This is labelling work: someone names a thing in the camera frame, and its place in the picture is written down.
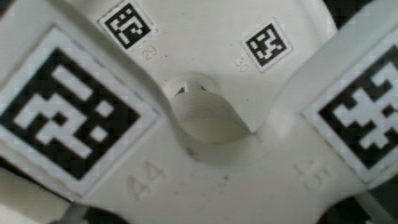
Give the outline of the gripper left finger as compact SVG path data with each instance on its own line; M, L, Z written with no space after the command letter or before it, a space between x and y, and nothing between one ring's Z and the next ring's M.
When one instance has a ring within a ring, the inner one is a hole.
M128 224L128 222L104 209L73 203L56 224Z

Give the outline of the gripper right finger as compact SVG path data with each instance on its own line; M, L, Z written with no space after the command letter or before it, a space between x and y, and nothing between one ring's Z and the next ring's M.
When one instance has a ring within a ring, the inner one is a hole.
M368 191L327 210L317 224L398 224L398 193Z

